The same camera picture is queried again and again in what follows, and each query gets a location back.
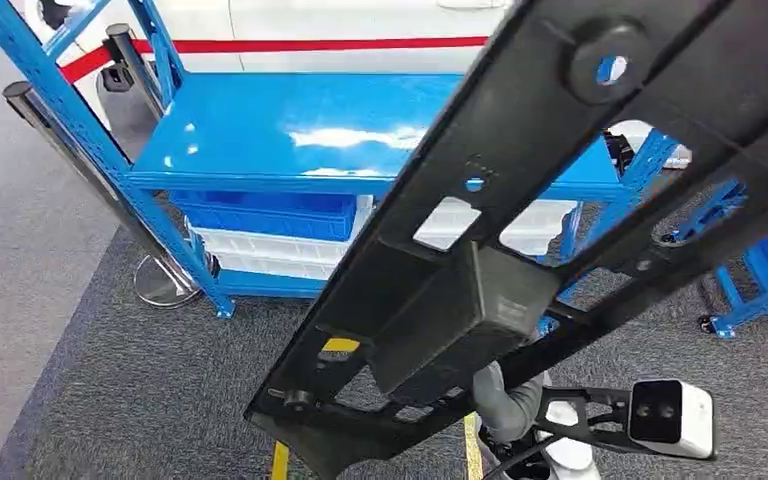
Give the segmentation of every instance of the white storage bin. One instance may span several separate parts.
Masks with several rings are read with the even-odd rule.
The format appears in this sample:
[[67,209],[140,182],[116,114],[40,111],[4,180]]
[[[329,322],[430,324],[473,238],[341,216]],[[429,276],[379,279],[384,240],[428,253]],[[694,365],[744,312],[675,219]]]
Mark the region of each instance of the white storage bin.
[[328,280],[337,262],[322,263],[283,258],[255,257],[236,253],[213,252],[223,269],[243,272],[266,273],[285,277]]
[[[549,242],[562,231],[564,215],[576,205],[574,201],[538,200],[502,232],[501,241],[526,255],[545,255]],[[203,238],[205,249],[224,269],[327,280],[371,214],[372,197],[358,197],[352,234],[345,242],[190,228]],[[429,215],[415,238],[445,249],[476,216],[466,202],[447,198]]]

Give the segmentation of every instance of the blue metal shelving unit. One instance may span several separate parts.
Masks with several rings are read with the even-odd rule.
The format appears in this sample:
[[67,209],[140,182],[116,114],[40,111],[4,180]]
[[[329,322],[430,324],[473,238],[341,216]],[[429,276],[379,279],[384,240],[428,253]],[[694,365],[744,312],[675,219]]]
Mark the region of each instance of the blue metal shelving unit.
[[[220,317],[232,295],[317,295],[324,282],[220,271],[201,244],[178,233],[155,190],[385,194],[412,147],[432,124],[460,75],[190,73],[152,0],[129,0],[155,51],[163,109],[154,134],[131,165],[62,76],[56,60],[108,3],[96,0],[40,46],[9,0],[0,0],[0,46],[64,129],[114,185],[122,201],[201,286]],[[604,141],[593,143],[542,198],[605,203],[604,231],[633,208],[676,144],[650,134],[620,179]],[[565,226],[575,229],[571,215]],[[574,231],[563,242],[575,249]]]
[[[721,185],[704,205],[672,234],[673,240],[688,241],[695,234],[739,208],[746,190],[736,181]],[[723,287],[731,311],[724,315],[705,317],[703,327],[722,338],[734,337],[734,329],[759,315],[768,315],[768,237],[748,249],[742,257],[752,280],[758,286],[755,298],[744,299],[725,266],[717,268],[715,275]]]

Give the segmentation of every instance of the stanchion base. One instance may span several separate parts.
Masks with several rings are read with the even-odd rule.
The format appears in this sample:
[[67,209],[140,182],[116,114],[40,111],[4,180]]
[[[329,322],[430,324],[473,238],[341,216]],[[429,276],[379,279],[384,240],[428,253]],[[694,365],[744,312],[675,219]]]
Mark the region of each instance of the stanchion base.
[[134,289],[140,299],[159,308],[180,307],[198,299],[203,294],[198,287],[179,288],[151,255],[146,256],[137,265],[137,270],[134,272]]

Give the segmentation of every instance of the black metal frame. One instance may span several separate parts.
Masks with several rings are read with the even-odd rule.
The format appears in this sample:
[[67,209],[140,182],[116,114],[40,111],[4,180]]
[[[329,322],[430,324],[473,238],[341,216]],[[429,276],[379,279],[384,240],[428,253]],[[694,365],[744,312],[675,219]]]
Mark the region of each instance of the black metal frame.
[[[603,57],[628,59],[613,84],[596,83]],[[645,121],[693,151],[684,175],[569,263],[539,265],[512,252],[500,232],[601,134]],[[482,188],[466,188],[479,177]],[[706,186],[737,178],[748,198],[686,243],[653,227]],[[448,252],[412,237],[453,196],[481,216]],[[471,411],[469,392],[443,396],[416,421],[403,404],[375,412],[335,395],[367,364],[376,336],[433,274],[464,248],[493,248],[570,286],[597,267],[630,275],[587,311],[554,300],[560,326],[499,359],[507,385],[573,355],[768,233],[768,2],[725,0],[523,1],[473,65],[415,150],[391,192],[341,262],[247,418],[323,476],[390,458]],[[317,355],[332,336],[361,346],[342,362]]]

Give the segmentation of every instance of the black box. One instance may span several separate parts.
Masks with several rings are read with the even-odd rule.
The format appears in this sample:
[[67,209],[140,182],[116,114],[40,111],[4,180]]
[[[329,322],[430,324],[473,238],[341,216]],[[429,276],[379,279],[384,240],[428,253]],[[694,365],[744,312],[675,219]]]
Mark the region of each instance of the black box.
[[489,247],[464,244],[374,339],[369,366],[393,400],[425,406],[533,339],[559,279]]

